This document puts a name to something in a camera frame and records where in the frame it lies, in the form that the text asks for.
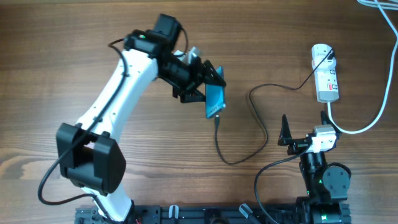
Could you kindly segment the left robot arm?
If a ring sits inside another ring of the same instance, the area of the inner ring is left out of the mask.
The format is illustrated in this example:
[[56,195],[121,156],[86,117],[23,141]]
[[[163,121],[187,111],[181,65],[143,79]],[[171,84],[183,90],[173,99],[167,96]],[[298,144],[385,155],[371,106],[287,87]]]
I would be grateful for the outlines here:
[[206,117],[222,110],[223,68],[202,60],[196,49],[176,51],[183,31],[176,18],[161,14],[153,29],[134,30],[123,39],[113,75],[90,109],[56,134],[61,175],[93,198],[103,223],[140,223],[135,204],[121,183],[126,160],[119,140],[140,96],[156,79],[172,86],[182,103],[203,102]]

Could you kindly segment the turquoise screen smartphone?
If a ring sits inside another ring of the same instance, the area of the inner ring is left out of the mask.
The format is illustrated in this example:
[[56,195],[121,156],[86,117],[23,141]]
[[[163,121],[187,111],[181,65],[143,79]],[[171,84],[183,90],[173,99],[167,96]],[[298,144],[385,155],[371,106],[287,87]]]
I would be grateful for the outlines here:
[[211,119],[226,108],[225,90],[223,86],[206,84],[205,93],[205,115],[206,119]]

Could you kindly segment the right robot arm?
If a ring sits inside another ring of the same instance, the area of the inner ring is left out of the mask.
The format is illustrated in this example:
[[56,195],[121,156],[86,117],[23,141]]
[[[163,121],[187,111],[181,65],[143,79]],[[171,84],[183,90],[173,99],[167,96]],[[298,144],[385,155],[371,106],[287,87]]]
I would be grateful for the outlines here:
[[278,145],[287,146],[287,154],[299,156],[299,168],[307,189],[306,197],[296,199],[298,223],[351,223],[348,199],[351,171],[338,162],[328,163],[325,153],[336,147],[341,131],[324,111],[322,123],[304,138],[294,139],[287,116],[282,116]]

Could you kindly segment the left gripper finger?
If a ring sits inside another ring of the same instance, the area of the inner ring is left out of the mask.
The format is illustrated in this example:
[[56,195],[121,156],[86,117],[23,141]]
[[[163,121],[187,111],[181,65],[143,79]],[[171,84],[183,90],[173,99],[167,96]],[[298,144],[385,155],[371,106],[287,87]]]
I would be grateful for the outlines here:
[[180,95],[181,103],[195,103],[205,102],[206,96],[199,90],[194,90],[192,93]]
[[207,85],[226,86],[225,80],[216,72],[209,60],[204,63],[203,82]]

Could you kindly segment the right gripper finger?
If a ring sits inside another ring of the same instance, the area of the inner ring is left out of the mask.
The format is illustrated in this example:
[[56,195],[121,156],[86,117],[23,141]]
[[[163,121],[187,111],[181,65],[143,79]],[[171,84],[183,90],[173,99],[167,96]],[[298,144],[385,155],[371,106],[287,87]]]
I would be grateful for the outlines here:
[[320,112],[320,116],[321,116],[321,122],[322,122],[323,125],[326,125],[326,124],[332,125],[332,126],[333,126],[333,129],[334,129],[335,132],[336,132],[336,135],[341,135],[341,131],[336,127],[335,124],[333,124],[333,122],[332,122],[331,119],[328,117],[328,115],[326,114],[325,111],[321,111],[321,112]]
[[286,114],[282,115],[282,124],[277,144],[279,146],[287,146],[292,143],[292,135],[290,133],[289,123]]

